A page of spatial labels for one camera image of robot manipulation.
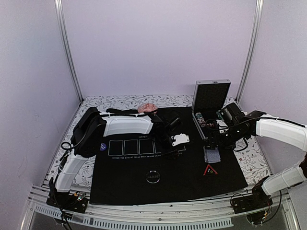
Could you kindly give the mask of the blue playing card deck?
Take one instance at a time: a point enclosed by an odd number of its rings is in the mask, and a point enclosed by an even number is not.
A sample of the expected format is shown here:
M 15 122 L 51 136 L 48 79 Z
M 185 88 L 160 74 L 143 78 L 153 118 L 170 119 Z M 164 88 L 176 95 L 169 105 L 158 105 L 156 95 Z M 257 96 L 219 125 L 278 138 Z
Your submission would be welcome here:
M 220 153 L 218 149 L 205 149 L 204 161 L 206 163 L 218 163 L 221 161 Z

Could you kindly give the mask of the clear dealer button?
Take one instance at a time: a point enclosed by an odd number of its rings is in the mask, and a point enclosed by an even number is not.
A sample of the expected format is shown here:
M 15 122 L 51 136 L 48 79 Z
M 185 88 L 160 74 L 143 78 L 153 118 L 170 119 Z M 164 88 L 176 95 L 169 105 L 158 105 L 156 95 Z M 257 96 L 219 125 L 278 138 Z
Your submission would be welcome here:
M 146 174 L 146 181 L 150 184 L 156 184 L 160 181 L 160 173 L 156 170 L 150 170 L 147 174 Z

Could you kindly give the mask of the purple small blind button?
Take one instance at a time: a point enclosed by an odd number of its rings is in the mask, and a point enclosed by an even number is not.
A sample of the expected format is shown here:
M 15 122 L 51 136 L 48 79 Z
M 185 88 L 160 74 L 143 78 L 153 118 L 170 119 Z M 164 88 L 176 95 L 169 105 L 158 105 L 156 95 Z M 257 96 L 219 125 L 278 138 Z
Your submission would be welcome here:
M 101 143 L 100 151 L 105 151 L 107 149 L 107 145 L 105 143 Z

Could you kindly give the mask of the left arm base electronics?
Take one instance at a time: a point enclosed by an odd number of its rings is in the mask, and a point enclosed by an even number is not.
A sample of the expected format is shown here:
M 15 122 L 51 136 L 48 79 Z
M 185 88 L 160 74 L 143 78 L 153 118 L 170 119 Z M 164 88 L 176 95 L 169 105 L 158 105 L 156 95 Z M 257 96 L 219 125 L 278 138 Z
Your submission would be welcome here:
M 86 193 L 79 191 L 73 194 L 70 192 L 58 192 L 53 184 L 49 188 L 50 192 L 46 201 L 47 205 L 57 207 L 60 210 L 85 213 L 89 201 L 86 198 Z

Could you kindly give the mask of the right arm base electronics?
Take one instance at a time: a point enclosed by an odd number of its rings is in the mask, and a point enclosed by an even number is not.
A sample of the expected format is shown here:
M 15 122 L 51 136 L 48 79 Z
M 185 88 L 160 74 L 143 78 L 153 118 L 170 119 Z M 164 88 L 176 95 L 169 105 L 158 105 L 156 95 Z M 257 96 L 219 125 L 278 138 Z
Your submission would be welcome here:
M 252 225 L 262 225 L 267 220 L 272 208 L 270 196 L 255 194 L 246 195 L 236 193 L 230 198 L 230 205 L 235 214 L 246 213 L 248 222 Z

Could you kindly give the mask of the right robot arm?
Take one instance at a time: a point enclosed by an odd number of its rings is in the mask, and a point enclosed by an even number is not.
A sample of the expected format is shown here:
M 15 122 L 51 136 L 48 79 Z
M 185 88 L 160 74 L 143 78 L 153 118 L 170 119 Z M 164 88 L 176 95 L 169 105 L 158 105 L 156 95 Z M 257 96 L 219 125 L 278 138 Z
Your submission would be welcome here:
M 208 138 L 210 147 L 234 148 L 238 140 L 254 136 L 283 142 L 303 152 L 307 150 L 307 126 L 304 124 L 258 110 L 244 113 L 235 103 L 218 111 L 217 116 L 224 122 L 224 127 L 218 127 L 215 119 L 208 119 L 204 123 L 204 127 L 211 131 L 211 137 Z M 251 195 L 244 199 L 236 198 L 231 204 L 234 207 L 258 209 L 270 205 L 274 193 L 306 180 L 307 159 L 303 158 L 294 166 L 261 179 L 252 188 Z

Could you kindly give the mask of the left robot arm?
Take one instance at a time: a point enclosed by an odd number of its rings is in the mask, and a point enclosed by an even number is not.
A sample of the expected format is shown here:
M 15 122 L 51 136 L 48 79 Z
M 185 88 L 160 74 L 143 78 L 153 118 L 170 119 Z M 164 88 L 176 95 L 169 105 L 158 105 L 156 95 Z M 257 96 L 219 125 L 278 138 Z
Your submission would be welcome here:
M 185 134 L 171 134 L 180 124 L 179 117 L 167 121 L 159 117 L 157 112 L 156 108 L 141 112 L 113 109 L 100 112 L 96 107 L 87 109 L 74 128 L 70 142 L 61 144 L 65 152 L 60 159 L 56 177 L 49 181 L 53 201 L 61 208 L 71 204 L 69 192 L 72 181 L 88 158 L 106 150 L 103 138 L 124 134 L 149 135 L 167 152 L 189 141 Z

